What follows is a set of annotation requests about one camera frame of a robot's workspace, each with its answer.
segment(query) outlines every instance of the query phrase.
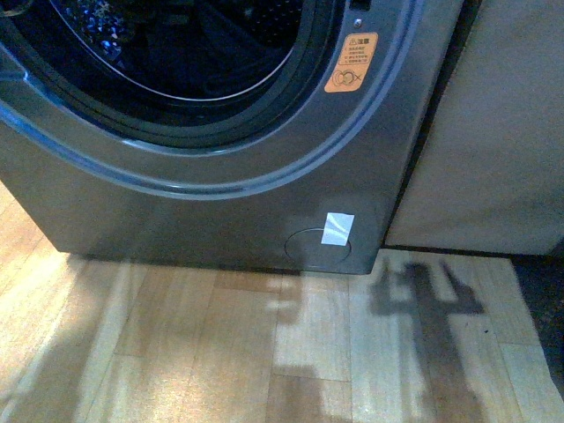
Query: washing machine drum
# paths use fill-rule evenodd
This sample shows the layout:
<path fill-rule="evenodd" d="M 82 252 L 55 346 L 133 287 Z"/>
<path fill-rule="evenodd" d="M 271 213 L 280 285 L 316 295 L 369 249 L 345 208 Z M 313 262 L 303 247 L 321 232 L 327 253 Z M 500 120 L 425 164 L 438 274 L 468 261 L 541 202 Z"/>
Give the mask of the washing machine drum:
<path fill-rule="evenodd" d="M 308 94 L 328 0 L 3 0 L 2 42 L 79 115 L 181 148 L 248 142 Z"/>

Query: beige panel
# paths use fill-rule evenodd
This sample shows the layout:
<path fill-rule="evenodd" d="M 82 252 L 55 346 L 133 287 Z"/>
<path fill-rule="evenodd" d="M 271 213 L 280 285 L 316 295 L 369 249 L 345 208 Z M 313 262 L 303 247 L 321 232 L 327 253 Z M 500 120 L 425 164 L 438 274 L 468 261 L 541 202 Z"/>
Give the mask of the beige panel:
<path fill-rule="evenodd" d="M 187 421 L 264 422 L 277 299 L 274 293 L 214 291 L 182 405 Z"/>
<path fill-rule="evenodd" d="M 387 245 L 547 254 L 564 239 L 564 13 L 486 0 Z"/>
<path fill-rule="evenodd" d="M 0 293 L 29 257 L 43 234 L 17 202 L 0 215 Z"/>
<path fill-rule="evenodd" d="M 282 276 L 252 271 L 221 271 L 218 273 L 215 286 L 224 289 L 279 293 Z"/>
<path fill-rule="evenodd" d="M 88 263 L 1 421 L 86 417 L 145 274 L 144 266 Z"/>
<path fill-rule="evenodd" d="M 346 278 L 284 277 L 276 332 L 274 372 L 350 381 Z"/>
<path fill-rule="evenodd" d="M 501 344 L 509 377 L 527 423 L 564 421 L 564 403 L 540 346 Z"/>
<path fill-rule="evenodd" d="M 410 256 L 381 251 L 370 276 L 351 281 L 352 416 L 357 423 L 433 422 L 434 399 Z"/>
<path fill-rule="evenodd" d="M 191 367 L 217 272 L 152 267 L 116 348 L 139 357 L 182 356 Z"/>
<path fill-rule="evenodd" d="M 267 423 L 352 422 L 351 384 L 311 377 L 274 375 Z"/>

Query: circular panel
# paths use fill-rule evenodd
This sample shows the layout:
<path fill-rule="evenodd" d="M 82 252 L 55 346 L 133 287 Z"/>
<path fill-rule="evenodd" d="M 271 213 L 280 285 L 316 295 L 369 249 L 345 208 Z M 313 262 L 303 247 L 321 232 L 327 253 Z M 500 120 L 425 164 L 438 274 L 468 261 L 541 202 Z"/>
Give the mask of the circular panel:
<path fill-rule="evenodd" d="M 286 254 L 304 268 L 327 268 L 340 263 L 351 254 L 351 243 L 345 246 L 322 244 L 323 230 L 300 231 L 286 241 Z"/>

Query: caution sticker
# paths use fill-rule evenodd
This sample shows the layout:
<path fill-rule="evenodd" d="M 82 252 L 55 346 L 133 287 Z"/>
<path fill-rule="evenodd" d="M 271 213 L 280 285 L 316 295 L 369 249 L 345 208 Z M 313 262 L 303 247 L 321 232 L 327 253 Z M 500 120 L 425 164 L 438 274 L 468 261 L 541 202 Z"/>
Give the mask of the caution sticker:
<path fill-rule="evenodd" d="M 347 36 L 325 92 L 349 93 L 358 90 L 367 75 L 377 43 L 377 33 L 352 33 Z"/>

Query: washing machine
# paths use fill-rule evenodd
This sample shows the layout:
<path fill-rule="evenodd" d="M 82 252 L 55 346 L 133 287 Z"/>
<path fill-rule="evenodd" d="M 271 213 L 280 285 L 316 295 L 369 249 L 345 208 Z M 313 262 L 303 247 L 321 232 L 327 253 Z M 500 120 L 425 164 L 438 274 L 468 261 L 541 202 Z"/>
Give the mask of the washing machine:
<path fill-rule="evenodd" d="M 58 250 L 359 274 L 462 0 L 0 4 L 0 180 Z"/>

